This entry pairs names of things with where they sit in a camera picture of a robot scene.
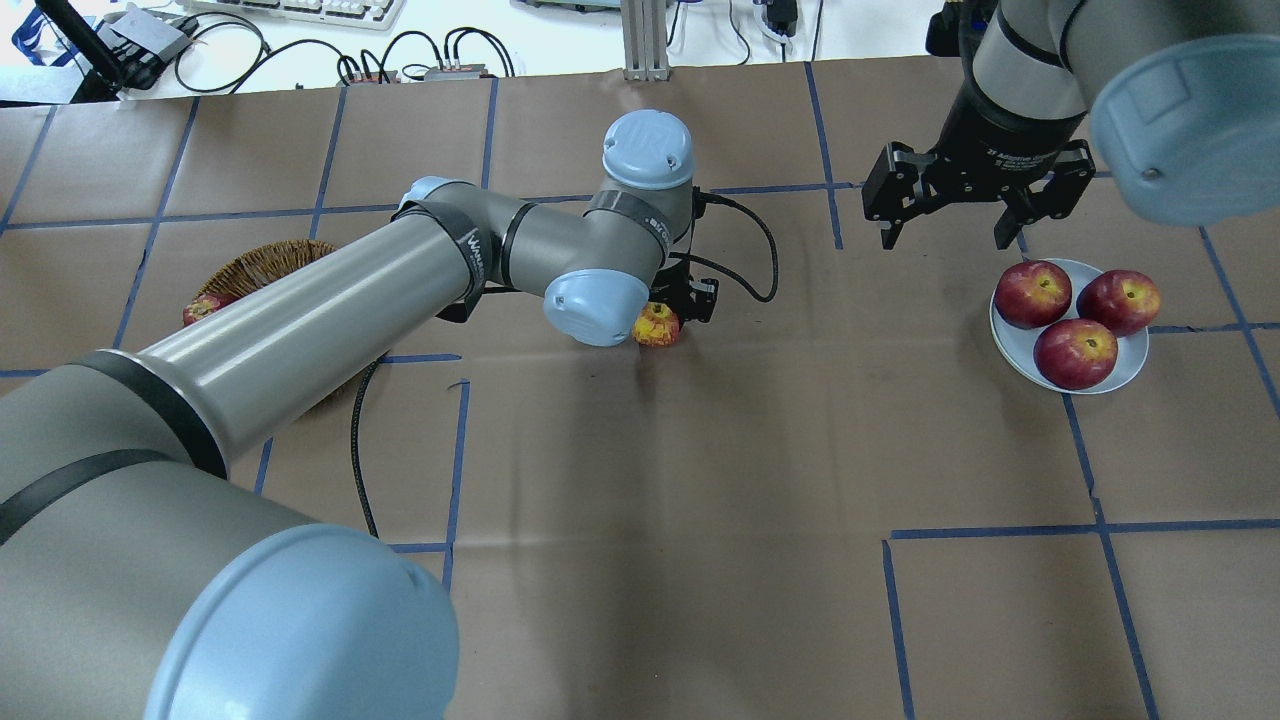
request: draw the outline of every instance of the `plate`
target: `plate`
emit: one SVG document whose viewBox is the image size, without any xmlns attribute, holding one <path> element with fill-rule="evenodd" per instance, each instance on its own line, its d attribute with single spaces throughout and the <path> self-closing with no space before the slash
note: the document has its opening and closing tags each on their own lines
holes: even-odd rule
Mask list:
<svg viewBox="0 0 1280 720">
<path fill-rule="evenodd" d="M 1046 260 L 1066 270 L 1066 275 L 1071 278 L 1071 306 L 1068 307 L 1062 319 L 1079 318 L 1080 314 L 1075 311 L 1075 299 L 1079 297 L 1084 286 L 1089 284 L 1089 281 L 1102 274 L 1102 270 L 1075 260 L 1061 260 L 1057 258 L 1046 258 Z M 991 337 L 996 338 L 996 347 L 1000 348 L 1000 354 L 1004 355 L 1005 360 L 1009 360 L 1009 364 L 1012 365 L 1015 370 L 1021 373 L 1023 377 L 1041 387 L 1070 395 L 1101 395 L 1123 387 L 1125 383 L 1138 377 L 1138 372 L 1142 370 L 1143 364 L 1147 361 L 1147 350 L 1151 347 L 1151 338 L 1147 334 L 1147 328 L 1143 328 L 1129 337 L 1116 338 L 1116 345 L 1119 345 L 1119 350 L 1116 352 L 1116 366 L 1111 370 L 1111 374 L 1107 375 L 1107 379 L 1084 389 L 1062 389 L 1046 380 L 1044 375 L 1036 369 L 1036 360 L 1033 356 L 1036 338 L 1039 337 L 1041 331 L 1044 328 L 1024 331 L 1006 323 L 1005 319 L 1000 316 L 1000 313 L 996 311 L 995 291 L 991 293 L 989 305 Z"/>
</svg>

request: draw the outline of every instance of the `computer keyboard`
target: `computer keyboard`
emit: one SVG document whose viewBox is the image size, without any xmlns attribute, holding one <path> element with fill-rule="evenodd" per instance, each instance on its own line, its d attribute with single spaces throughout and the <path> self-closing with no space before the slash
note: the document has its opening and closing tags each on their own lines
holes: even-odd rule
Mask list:
<svg viewBox="0 0 1280 720">
<path fill-rule="evenodd" d="M 285 18 L 332 26 L 387 29 L 408 0 L 178 0 L 196 13 L 220 10 L 252 19 Z"/>
</svg>

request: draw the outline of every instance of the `robotic arm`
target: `robotic arm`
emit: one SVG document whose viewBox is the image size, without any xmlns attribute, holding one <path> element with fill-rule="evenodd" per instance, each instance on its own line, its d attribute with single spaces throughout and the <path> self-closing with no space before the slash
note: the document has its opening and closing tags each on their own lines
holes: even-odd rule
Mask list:
<svg viewBox="0 0 1280 720">
<path fill-rule="evenodd" d="M 1272 0 L 950 0 L 928 49 L 960 55 L 965 79 L 933 149 L 890 142 L 863 186 L 886 250 L 951 202 L 1004 201 L 1001 249 L 1070 214 L 1096 173 L 1088 143 L 1070 140 L 1087 110 L 1121 195 L 1149 220 L 1212 224 L 1280 204 Z"/>
<path fill-rule="evenodd" d="M 668 254 L 694 215 L 689 131 L 630 113 L 604 167 L 582 217 L 424 178 L 352 245 L 0 398 L 0 716 L 440 717 L 458 664 L 440 584 L 223 479 L 489 281 L 582 342 L 628 337 L 659 270 L 687 268 Z"/>
</svg>

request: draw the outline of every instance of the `brown basket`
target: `brown basket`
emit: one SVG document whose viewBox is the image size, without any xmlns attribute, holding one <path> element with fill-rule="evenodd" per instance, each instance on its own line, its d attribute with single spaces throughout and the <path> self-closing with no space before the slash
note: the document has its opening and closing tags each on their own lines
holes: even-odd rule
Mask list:
<svg viewBox="0 0 1280 720">
<path fill-rule="evenodd" d="M 206 293 L 216 293 L 239 300 L 294 270 L 315 263 L 335 250 L 338 250 L 335 246 L 317 240 L 284 240 L 255 247 L 223 265 L 196 292 L 196 297 Z M 358 377 L 343 383 L 317 402 L 315 407 L 321 407 L 334 398 L 340 397 L 346 393 L 347 387 L 355 384 L 357 380 Z"/>
</svg>

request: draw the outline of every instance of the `bowl of apples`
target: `bowl of apples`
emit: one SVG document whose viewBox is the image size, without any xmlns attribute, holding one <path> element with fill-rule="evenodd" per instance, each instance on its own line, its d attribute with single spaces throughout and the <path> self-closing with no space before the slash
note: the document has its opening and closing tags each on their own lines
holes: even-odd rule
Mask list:
<svg viewBox="0 0 1280 720">
<path fill-rule="evenodd" d="M 991 296 L 991 334 L 1033 383 L 1071 395 L 1123 387 L 1147 361 L 1147 325 L 1160 290 L 1137 270 L 1102 272 L 1076 260 L 1027 260 Z"/>
</svg>

